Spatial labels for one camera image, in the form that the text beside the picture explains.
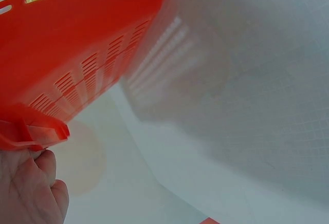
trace plastic basket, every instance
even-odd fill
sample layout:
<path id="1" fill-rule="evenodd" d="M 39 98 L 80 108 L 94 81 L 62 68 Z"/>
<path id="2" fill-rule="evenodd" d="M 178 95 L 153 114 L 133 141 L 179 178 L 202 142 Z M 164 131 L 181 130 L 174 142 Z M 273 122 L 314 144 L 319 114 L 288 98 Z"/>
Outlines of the plastic basket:
<path id="1" fill-rule="evenodd" d="M 0 0 L 0 133 L 7 141 L 0 148 L 37 150 L 65 139 L 64 122 L 125 73 L 161 2 Z M 20 131 L 32 126 L 61 135 L 49 142 L 43 133 L 24 145 L 31 132 Z"/>

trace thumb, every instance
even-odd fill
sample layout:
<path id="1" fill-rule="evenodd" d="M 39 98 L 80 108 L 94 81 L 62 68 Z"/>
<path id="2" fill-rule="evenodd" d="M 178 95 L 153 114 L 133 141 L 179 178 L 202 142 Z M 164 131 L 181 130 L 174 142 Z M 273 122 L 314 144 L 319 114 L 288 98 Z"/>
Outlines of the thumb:
<path id="1" fill-rule="evenodd" d="M 57 179 L 51 187 L 51 191 L 56 200 L 58 208 L 61 211 L 64 222 L 69 203 L 67 186 L 62 180 Z"/>

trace basket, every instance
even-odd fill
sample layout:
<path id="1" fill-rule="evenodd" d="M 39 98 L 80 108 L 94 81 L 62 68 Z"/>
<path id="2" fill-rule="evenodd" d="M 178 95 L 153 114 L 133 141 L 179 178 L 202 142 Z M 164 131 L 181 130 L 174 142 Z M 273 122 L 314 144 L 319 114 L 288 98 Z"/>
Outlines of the basket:
<path id="1" fill-rule="evenodd" d="M 65 123 L 125 73 L 161 2 L 0 0 L 0 140 L 13 143 L 0 148 L 65 140 Z M 31 127 L 61 135 L 23 145 L 31 132 L 19 133 Z"/>

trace white surface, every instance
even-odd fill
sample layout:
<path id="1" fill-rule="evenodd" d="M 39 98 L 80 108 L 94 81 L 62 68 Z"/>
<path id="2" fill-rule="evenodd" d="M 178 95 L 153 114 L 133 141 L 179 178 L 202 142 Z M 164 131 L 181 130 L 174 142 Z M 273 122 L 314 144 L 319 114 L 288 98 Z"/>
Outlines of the white surface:
<path id="1" fill-rule="evenodd" d="M 206 219 L 158 184 L 107 94 L 69 128 L 70 140 L 53 148 L 57 176 L 70 192 L 65 223 L 198 224 Z"/>
<path id="2" fill-rule="evenodd" d="M 123 83 L 134 113 L 111 92 L 159 182 L 205 214 L 323 223 L 328 40 L 329 0 L 164 0 Z"/>

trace finger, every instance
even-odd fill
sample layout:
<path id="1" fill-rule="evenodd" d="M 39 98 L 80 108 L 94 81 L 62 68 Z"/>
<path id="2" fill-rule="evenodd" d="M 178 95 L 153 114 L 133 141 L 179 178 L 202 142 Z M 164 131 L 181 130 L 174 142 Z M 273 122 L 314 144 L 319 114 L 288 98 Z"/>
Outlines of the finger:
<path id="1" fill-rule="evenodd" d="M 66 184 L 62 180 L 56 180 L 51 187 L 52 194 L 56 200 L 58 208 L 61 211 L 63 222 L 67 213 L 69 196 Z"/>
<path id="2" fill-rule="evenodd" d="M 52 186 L 56 179 L 56 158 L 52 151 L 45 150 L 36 160 L 37 166 L 46 175 L 49 185 Z"/>

